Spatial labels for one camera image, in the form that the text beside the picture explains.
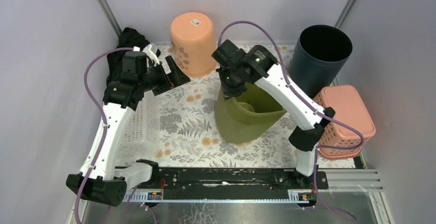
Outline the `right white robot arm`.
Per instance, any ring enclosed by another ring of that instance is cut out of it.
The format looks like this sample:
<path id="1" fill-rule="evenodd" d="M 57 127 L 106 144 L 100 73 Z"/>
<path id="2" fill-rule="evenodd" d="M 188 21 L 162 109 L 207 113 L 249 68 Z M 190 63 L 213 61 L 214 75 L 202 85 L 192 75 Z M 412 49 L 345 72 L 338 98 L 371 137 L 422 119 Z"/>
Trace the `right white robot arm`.
<path id="1" fill-rule="evenodd" d="M 297 123 L 289 137 L 297 149 L 295 182 L 299 188 L 308 189 L 315 183 L 316 146 L 335 111 L 310 99 L 264 46 L 255 45 L 245 52 L 230 40 L 225 40 L 212 57 L 220 65 L 217 71 L 226 98 L 240 96 L 247 90 L 245 84 L 251 83 L 267 92 L 292 115 Z"/>

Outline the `dark blue round bin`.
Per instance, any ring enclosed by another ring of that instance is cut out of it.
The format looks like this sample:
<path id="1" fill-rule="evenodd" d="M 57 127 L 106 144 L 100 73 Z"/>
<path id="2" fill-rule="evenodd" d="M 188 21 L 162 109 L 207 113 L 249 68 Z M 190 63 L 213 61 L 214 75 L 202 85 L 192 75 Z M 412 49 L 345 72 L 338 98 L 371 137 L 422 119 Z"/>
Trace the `dark blue round bin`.
<path id="1" fill-rule="evenodd" d="M 350 38 L 340 29 L 309 26 L 298 38 L 287 72 L 306 95 L 314 98 L 333 82 L 352 50 Z"/>

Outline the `green mesh waste bin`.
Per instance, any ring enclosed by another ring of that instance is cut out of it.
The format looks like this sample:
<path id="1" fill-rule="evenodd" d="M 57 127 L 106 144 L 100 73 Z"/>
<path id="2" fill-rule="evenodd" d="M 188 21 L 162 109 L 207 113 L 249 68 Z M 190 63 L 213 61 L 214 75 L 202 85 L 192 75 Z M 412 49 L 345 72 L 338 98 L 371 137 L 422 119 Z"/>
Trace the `green mesh waste bin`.
<path id="1" fill-rule="evenodd" d="M 286 110 L 266 91 L 246 84 L 247 91 L 238 97 L 224 98 L 219 91 L 214 108 L 216 128 L 228 143 L 241 144 L 261 137 Z"/>

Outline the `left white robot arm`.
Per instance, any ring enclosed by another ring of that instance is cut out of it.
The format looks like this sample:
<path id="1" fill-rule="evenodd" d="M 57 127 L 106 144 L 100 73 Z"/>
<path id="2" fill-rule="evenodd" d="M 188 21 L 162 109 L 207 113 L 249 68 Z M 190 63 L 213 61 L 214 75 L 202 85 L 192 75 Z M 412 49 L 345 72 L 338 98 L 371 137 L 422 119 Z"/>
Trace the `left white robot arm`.
<path id="1" fill-rule="evenodd" d="M 171 56 L 165 58 L 169 72 L 150 50 L 130 48 L 122 57 L 118 77 L 104 91 L 103 112 L 87 159 L 77 174 L 69 174 L 66 186 L 80 199 L 118 206 L 126 191 L 139 184 L 152 189 L 159 184 L 158 164 L 145 159 L 115 171 L 116 154 L 125 130 L 147 91 L 155 96 L 190 82 Z"/>

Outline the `white plastic basket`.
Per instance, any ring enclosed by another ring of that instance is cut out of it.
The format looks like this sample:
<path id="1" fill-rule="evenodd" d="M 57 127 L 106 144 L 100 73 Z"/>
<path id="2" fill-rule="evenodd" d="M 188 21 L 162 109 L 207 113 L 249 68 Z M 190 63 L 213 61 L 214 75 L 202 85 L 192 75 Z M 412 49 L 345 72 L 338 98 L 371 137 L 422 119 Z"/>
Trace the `white plastic basket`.
<path id="1" fill-rule="evenodd" d="M 159 153 L 159 112 L 158 98 L 151 91 L 146 92 L 122 137 L 116 167 L 127 167 L 139 159 L 153 160 Z"/>

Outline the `orange round bucket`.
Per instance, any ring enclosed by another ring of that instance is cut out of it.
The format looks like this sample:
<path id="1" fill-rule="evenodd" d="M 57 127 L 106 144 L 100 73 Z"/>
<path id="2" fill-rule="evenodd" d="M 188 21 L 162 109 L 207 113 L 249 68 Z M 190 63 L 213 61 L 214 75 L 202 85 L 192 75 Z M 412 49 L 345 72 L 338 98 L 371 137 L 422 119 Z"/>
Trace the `orange round bucket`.
<path id="1" fill-rule="evenodd" d="M 217 62 L 211 55 L 216 50 L 216 33 L 208 16 L 180 14 L 171 23 L 170 39 L 176 65 L 184 74 L 201 77 L 215 70 Z"/>

